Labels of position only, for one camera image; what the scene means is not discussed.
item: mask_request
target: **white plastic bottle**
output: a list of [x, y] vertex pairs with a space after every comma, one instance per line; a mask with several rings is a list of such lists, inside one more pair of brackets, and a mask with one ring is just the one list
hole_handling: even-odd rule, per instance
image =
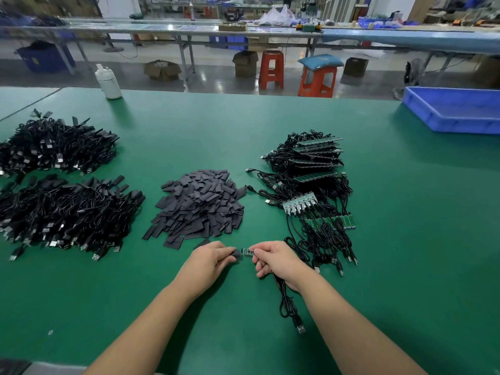
[[192, 2], [189, 3], [189, 11], [191, 12], [191, 21], [195, 21], [195, 7], [192, 5]]
[[116, 76], [109, 68], [103, 68], [101, 64], [98, 64], [96, 78], [106, 98], [113, 100], [122, 97], [122, 91], [116, 81]]

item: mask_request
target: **blue plastic tray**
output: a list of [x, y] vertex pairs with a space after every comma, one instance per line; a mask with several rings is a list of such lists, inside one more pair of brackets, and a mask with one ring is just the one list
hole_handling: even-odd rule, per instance
[[500, 90], [407, 87], [403, 103], [435, 132], [500, 134]]

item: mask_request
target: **blue cushion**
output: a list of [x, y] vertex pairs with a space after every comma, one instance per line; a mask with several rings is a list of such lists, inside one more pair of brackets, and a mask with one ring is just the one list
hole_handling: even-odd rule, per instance
[[323, 67], [343, 67], [343, 62], [336, 56], [330, 54], [308, 56], [307, 58], [299, 59], [298, 62], [311, 71], [316, 71], [316, 69]]

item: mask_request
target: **finger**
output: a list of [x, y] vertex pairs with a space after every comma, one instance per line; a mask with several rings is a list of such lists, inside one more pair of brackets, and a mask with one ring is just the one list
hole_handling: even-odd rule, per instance
[[270, 252], [271, 251], [271, 247], [274, 246], [274, 242], [275, 241], [267, 241], [267, 242], [256, 243], [255, 245], [250, 246], [248, 248], [248, 250], [250, 250], [252, 252], [256, 248], [260, 248], [261, 250], [264, 250], [266, 252]]
[[266, 251], [262, 250], [261, 248], [256, 248], [253, 251], [253, 253], [255, 254], [255, 256], [257, 258], [259, 258], [259, 260], [263, 261], [264, 263], [270, 262], [270, 259], [272, 256], [272, 254], [270, 252], [266, 252]]
[[260, 270], [262, 270], [262, 268], [263, 268], [265, 265], [266, 265], [266, 264], [265, 264], [263, 261], [259, 260], [259, 261], [257, 262], [257, 265], [255, 266], [255, 270], [256, 270], [257, 272], [259, 272]]
[[210, 248], [221, 248], [225, 247], [225, 245], [221, 241], [214, 241], [206, 244], [205, 246], [210, 247]]
[[216, 259], [217, 261], [224, 259], [228, 255], [231, 255], [231, 253], [236, 250], [236, 247], [219, 247], [214, 250], [216, 253]]
[[267, 274], [271, 273], [271, 268], [268, 265], [265, 265], [262, 270], [257, 272], [257, 277], [265, 277]]
[[234, 263], [234, 262], [236, 262], [236, 258], [232, 255], [217, 262], [217, 265], [216, 265], [217, 276], [219, 276], [221, 274], [222, 270], [224, 270], [224, 268], [226, 268], [226, 266], [228, 264]]

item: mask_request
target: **green workbench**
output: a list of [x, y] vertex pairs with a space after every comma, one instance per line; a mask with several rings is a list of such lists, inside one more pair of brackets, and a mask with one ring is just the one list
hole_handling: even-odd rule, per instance
[[[321, 274], [429, 373], [498, 373], [500, 137], [434, 133], [395, 101], [153, 91], [108, 101], [99, 89], [66, 88], [34, 107], [66, 121], [91, 117], [117, 133], [118, 156], [87, 176], [122, 174], [147, 199], [122, 251], [99, 262], [77, 249], [38, 247], [9, 262], [16, 246], [0, 242], [0, 357], [90, 364], [201, 241], [176, 251], [162, 246], [164, 233], [141, 239], [159, 211], [160, 185], [227, 168], [238, 186], [262, 189], [245, 169], [268, 169], [261, 155], [312, 128], [344, 138], [348, 209], [358, 227], [348, 234], [359, 266], [343, 262], [343, 278], [332, 265]], [[28, 112], [2, 121], [0, 139]], [[262, 197], [249, 193], [241, 203], [240, 229], [220, 237], [227, 246], [289, 234], [283, 211]], [[244, 258], [183, 317], [159, 372], [336, 371], [302, 299], [294, 301], [305, 335], [279, 316], [274, 280], [258, 280]]]
[[35, 102], [57, 92], [60, 88], [0, 87], [0, 121]]

